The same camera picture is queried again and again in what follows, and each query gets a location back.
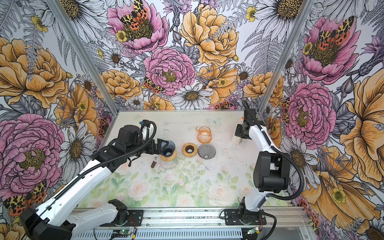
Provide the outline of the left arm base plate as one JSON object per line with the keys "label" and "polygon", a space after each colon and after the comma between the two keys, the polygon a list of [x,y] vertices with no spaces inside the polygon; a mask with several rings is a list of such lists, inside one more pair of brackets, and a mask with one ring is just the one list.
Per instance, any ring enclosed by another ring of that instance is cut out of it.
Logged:
{"label": "left arm base plate", "polygon": [[123,227],[140,227],[144,218],[143,210],[125,210],[122,213],[120,226]]}

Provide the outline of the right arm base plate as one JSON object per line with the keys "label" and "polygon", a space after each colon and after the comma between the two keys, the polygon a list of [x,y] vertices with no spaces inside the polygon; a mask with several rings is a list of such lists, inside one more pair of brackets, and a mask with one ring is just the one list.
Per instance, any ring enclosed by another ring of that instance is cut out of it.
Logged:
{"label": "right arm base plate", "polygon": [[223,218],[226,226],[264,226],[267,223],[265,215],[261,212],[250,212],[248,210],[224,209]]}

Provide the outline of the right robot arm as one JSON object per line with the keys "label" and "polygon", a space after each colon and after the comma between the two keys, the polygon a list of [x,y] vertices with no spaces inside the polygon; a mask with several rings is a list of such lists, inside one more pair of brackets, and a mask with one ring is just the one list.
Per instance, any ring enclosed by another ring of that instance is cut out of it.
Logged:
{"label": "right robot arm", "polygon": [[244,110],[244,121],[238,124],[235,136],[251,140],[256,148],[252,177],[255,189],[241,201],[239,219],[246,225],[265,224],[262,220],[262,206],[272,194],[287,189],[291,165],[277,152],[279,149],[263,121],[258,120],[255,109]]}

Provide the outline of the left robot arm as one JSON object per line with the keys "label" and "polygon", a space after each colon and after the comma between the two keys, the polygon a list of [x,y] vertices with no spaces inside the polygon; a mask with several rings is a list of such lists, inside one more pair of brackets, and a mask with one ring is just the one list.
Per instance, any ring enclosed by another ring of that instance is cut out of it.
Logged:
{"label": "left robot arm", "polygon": [[160,155],[169,140],[154,140],[157,126],[143,120],[140,126],[125,125],[118,137],[100,148],[86,167],[58,193],[37,208],[27,208],[20,216],[24,237],[31,240],[71,240],[104,224],[123,226],[129,220],[128,208],[115,199],[102,207],[72,215],[72,211],[99,183],[124,163],[131,164],[143,154]]}

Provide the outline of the clear glass carafe brown handle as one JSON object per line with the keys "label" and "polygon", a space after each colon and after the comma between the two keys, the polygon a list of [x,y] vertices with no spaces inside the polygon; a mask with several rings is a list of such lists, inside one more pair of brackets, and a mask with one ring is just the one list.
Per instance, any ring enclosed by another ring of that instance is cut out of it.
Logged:
{"label": "clear glass carafe brown handle", "polygon": [[170,162],[166,162],[161,160],[159,157],[155,157],[152,164],[151,168],[155,169],[164,169],[164,170],[172,170],[174,169],[178,164],[178,160],[172,160]]}

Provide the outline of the coffee filter pack orange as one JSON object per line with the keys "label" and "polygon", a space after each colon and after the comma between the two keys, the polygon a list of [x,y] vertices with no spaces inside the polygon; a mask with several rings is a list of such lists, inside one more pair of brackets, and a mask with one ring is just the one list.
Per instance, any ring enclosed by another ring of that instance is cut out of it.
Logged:
{"label": "coffee filter pack orange", "polygon": [[[239,119],[239,121],[237,122],[237,125],[242,125],[243,122],[244,122],[244,118],[241,117],[241,118]],[[237,145],[239,145],[240,142],[241,142],[241,140],[242,140],[240,137],[237,137],[237,136],[236,136],[236,129],[237,129],[237,126],[235,126],[235,130],[234,130],[234,132],[233,132],[233,134],[232,134],[232,138],[231,138],[231,142],[232,142],[233,146],[237,146]]]}

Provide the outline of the blue ribbed dripper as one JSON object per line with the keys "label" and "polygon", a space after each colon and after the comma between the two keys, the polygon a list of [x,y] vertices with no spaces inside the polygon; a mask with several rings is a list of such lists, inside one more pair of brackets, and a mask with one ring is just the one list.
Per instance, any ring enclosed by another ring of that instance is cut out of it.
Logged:
{"label": "blue ribbed dripper", "polygon": [[169,148],[172,150],[172,151],[174,151],[175,149],[176,149],[176,146],[175,146],[175,143],[174,142],[172,142],[172,141],[170,141],[170,140],[167,140],[167,141],[169,141]]}

